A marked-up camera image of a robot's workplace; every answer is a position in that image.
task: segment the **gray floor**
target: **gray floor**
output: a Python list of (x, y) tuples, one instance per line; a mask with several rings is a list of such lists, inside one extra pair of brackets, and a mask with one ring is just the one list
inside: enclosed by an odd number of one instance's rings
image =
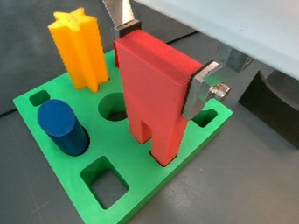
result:
[[(168, 42), (194, 32), (155, 10), (131, 2), (143, 29), (162, 41)], [(112, 49), (112, 24), (98, 0), (0, 1), (0, 115), (15, 107), (12, 99), (18, 95), (66, 73), (48, 25), (55, 21), (55, 11), (71, 12), (79, 7), (98, 18), (107, 52)]]
[[(218, 42), (202, 34), (172, 44), (206, 63)], [(299, 223), (299, 150), (239, 105), (258, 69), (228, 82), (234, 116), (204, 150), (128, 223)], [(0, 118), (0, 223), (82, 223), (18, 112)]]

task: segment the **round hole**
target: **round hole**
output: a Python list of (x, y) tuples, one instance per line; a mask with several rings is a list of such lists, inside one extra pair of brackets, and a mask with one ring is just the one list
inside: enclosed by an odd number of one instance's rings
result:
[(111, 122), (127, 119), (124, 95), (122, 93), (107, 95), (98, 105), (98, 112)]

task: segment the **square hole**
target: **square hole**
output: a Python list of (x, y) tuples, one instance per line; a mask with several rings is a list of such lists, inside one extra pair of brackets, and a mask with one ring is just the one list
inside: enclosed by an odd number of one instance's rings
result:
[(106, 157), (100, 157), (80, 176), (104, 209), (108, 209), (128, 191), (127, 182)]
[(46, 90), (42, 90), (40, 92), (31, 95), (31, 97), (30, 97), (30, 101), (35, 107), (40, 106), (50, 99), (51, 99), (51, 96)]

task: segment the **metal bracket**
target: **metal bracket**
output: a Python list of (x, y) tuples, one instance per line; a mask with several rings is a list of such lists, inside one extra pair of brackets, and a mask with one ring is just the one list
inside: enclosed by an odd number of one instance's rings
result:
[(142, 30), (142, 22), (135, 19), (128, 0), (99, 0), (99, 3), (114, 23), (114, 40), (120, 39), (135, 30)]
[(202, 111), (206, 102), (215, 98), (223, 101), (230, 93), (230, 87), (223, 81), (239, 74), (250, 65), (252, 59), (232, 47), (219, 44), (215, 60), (191, 76), (190, 87), (182, 115), (191, 120)]

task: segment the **bolt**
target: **bolt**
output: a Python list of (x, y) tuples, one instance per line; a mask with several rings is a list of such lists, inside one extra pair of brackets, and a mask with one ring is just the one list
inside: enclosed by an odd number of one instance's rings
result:
[(224, 101), (230, 94), (230, 87), (220, 83), (210, 88), (210, 98), (215, 98), (218, 101)]

